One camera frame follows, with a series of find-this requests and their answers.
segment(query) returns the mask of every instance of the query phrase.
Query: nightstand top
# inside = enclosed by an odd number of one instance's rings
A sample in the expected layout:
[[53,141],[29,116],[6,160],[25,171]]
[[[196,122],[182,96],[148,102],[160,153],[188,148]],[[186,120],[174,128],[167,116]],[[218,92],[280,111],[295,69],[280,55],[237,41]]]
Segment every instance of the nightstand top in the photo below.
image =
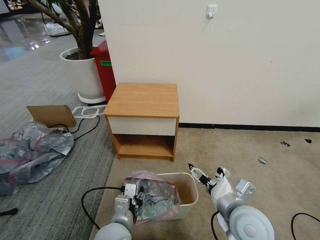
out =
[[118,83],[104,110],[106,116],[179,117],[177,84]]

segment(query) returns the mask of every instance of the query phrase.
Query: white wall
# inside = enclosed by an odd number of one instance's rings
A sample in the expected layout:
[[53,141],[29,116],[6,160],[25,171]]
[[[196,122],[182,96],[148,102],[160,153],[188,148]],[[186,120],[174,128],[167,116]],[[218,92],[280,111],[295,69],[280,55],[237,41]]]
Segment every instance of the white wall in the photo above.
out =
[[320,1],[99,5],[116,82],[177,83],[180,122],[320,126]]

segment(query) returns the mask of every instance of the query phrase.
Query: green label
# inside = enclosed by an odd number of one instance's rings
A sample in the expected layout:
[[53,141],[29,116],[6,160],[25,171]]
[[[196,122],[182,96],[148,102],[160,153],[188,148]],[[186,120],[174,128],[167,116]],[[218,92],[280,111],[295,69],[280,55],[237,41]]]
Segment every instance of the green label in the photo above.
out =
[[111,61],[100,61],[101,66],[111,67]]

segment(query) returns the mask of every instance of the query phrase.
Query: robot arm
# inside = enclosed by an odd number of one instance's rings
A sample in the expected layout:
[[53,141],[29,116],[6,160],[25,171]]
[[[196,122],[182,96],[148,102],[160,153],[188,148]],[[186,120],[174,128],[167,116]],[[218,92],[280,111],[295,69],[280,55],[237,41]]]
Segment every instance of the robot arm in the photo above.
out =
[[230,185],[227,169],[217,169],[217,182],[213,182],[201,169],[189,164],[192,176],[206,186],[217,209],[218,222],[229,240],[274,240],[275,234],[269,219],[258,209],[246,205],[256,187],[245,179],[235,190]]
[[[189,164],[192,176],[206,186],[218,211],[218,222],[228,240],[274,240],[275,234],[269,219],[258,209],[246,205],[247,199],[255,193],[255,186],[241,179],[235,189],[228,179],[227,169],[217,169],[214,182],[201,169]],[[126,184],[122,194],[115,198],[111,223],[102,227],[95,240],[131,240],[133,212],[143,200],[135,184]]]

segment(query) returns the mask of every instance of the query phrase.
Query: gray plastic bag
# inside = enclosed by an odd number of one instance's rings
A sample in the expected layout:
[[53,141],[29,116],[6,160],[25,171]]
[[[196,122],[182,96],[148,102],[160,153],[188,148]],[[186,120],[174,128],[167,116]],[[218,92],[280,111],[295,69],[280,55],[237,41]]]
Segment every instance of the gray plastic bag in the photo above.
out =
[[145,194],[142,206],[135,209],[135,224],[162,221],[178,214],[180,197],[174,184],[145,170],[132,171],[125,179],[126,183],[136,184],[138,192]]
[[13,194],[16,186],[12,184],[34,183],[47,176],[60,165],[72,146],[71,133],[37,122],[29,122],[11,139],[1,140],[0,195]]

